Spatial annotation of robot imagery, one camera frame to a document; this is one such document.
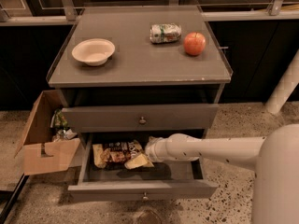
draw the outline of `red apple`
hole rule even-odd
[[[184,48],[187,54],[197,56],[204,50],[206,38],[200,33],[189,33],[184,39]]]

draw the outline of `concrete floor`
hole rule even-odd
[[[2,190],[12,190],[22,174],[22,151],[15,159],[13,155],[28,115],[28,111],[0,112]],[[275,116],[262,103],[226,104],[220,105],[206,137],[265,136],[298,122],[296,102],[285,104]],[[144,210],[155,212],[165,224],[250,223],[254,173],[215,161],[203,160],[203,164],[206,178],[219,184],[210,199],[74,203],[67,187],[74,184],[78,168],[30,176],[6,223],[126,224],[136,223]]]

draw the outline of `nightstand top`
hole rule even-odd
[[[181,39],[153,45],[150,26],[178,23]],[[190,32],[206,37],[199,56],[184,52],[183,39]],[[116,47],[105,65],[90,67],[72,57],[72,49],[92,38],[110,40]],[[231,69],[223,59],[197,6],[88,7],[50,77],[54,88],[148,86],[228,83]]]

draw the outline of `white bowl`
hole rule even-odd
[[[114,51],[112,42],[95,38],[77,44],[72,50],[72,55],[79,62],[98,66],[104,64]]]

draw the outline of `drawer knob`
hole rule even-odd
[[[142,116],[142,117],[140,117],[139,123],[142,124],[142,125],[144,125],[144,124],[147,123],[147,121],[146,121],[146,120],[144,119],[144,117]]]
[[[143,201],[148,201],[148,200],[149,200],[149,197],[147,197],[147,192],[145,192],[143,195],[144,195],[144,196],[142,197],[142,200],[143,200]]]

